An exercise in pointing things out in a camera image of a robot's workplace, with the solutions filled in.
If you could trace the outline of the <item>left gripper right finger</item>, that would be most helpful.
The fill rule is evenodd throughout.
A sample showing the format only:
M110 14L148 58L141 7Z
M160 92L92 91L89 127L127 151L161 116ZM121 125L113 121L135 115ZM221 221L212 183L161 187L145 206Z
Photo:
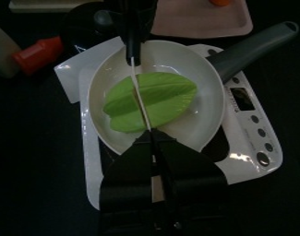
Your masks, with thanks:
M220 236L228 227L228 181L213 161L163 131L151 132L165 192L164 236Z

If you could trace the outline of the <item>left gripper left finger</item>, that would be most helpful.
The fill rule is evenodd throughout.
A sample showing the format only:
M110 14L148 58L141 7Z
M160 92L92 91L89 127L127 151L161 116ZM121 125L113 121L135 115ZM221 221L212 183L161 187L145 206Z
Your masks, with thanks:
M151 131L117 157L100 192L100 236L152 236Z

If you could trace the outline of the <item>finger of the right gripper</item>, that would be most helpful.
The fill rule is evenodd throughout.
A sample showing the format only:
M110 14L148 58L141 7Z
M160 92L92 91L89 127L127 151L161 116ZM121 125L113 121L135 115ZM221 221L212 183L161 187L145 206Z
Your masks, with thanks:
M128 42L128 13L129 3L128 0L114 0L116 13L114 23L118 31L118 35L124 42Z
M140 10L141 29L145 36L151 35L153 21L156 18L159 0L143 0Z

